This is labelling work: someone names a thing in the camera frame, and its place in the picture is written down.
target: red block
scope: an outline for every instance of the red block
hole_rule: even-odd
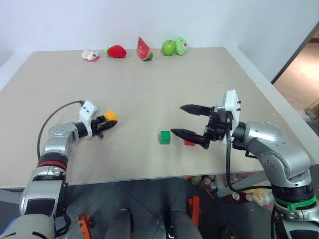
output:
[[[192,142],[184,140],[184,145],[186,145],[186,146],[195,146],[195,143],[192,143]]]

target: watermelon slice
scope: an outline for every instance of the watermelon slice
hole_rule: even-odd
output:
[[[150,60],[153,57],[152,50],[147,44],[139,37],[138,48],[137,48],[138,56],[143,60]]]

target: green apple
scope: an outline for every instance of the green apple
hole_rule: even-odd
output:
[[[163,43],[163,54],[165,56],[172,56],[176,51],[176,42],[173,40],[167,40]]]

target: black cable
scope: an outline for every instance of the black cable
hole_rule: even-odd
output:
[[[72,104],[76,104],[76,103],[79,103],[80,105],[83,105],[84,104],[84,101],[73,101],[73,102],[70,102],[68,104],[65,104],[63,106],[61,106],[60,108],[58,108],[55,112],[53,112],[47,119],[46,121],[44,122],[44,124],[42,125],[41,127],[41,130],[39,132],[39,136],[38,136],[38,141],[37,141],[37,144],[36,144],[36,151],[37,151],[37,155],[38,155],[38,161],[40,161],[40,141],[41,141],[41,136],[42,136],[42,132],[44,130],[44,127],[46,126],[46,124],[49,122],[49,120],[58,112],[60,111],[61,109],[69,106],[69,105],[72,105]]]
[[[271,186],[250,186],[246,188],[235,189],[233,188],[230,180],[230,149],[231,149],[231,142],[230,142],[230,128],[226,130],[226,181],[228,188],[233,192],[242,192],[250,189],[257,189],[257,188],[267,188],[272,189]]]
[[[65,226],[61,227],[59,230],[57,230],[55,232],[55,237],[60,237],[64,234],[67,233],[67,231],[69,230],[69,227],[71,225],[71,218],[69,217],[69,215],[65,212],[64,216],[64,220],[65,220]]]
[[[271,218],[270,218],[270,236],[271,239],[275,239],[275,235],[274,235],[274,220],[275,220],[275,206],[273,207],[273,210],[271,212]]]

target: toy fruit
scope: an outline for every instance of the toy fruit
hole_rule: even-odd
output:
[[[186,51],[187,43],[182,37],[179,37],[178,39],[176,39],[176,53],[178,55],[184,55]]]
[[[99,53],[97,51],[84,50],[81,54],[84,60],[89,62],[96,62],[99,59]]]
[[[126,56],[126,50],[123,46],[115,45],[104,49],[104,54],[115,58],[123,58]]]
[[[138,47],[136,49],[138,56],[143,60],[150,60],[153,57],[152,50],[147,44],[139,37]]]
[[[163,54],[165,56],[172,56],[176,51],[176,43],[173,40],[167,40],[163,43]]]

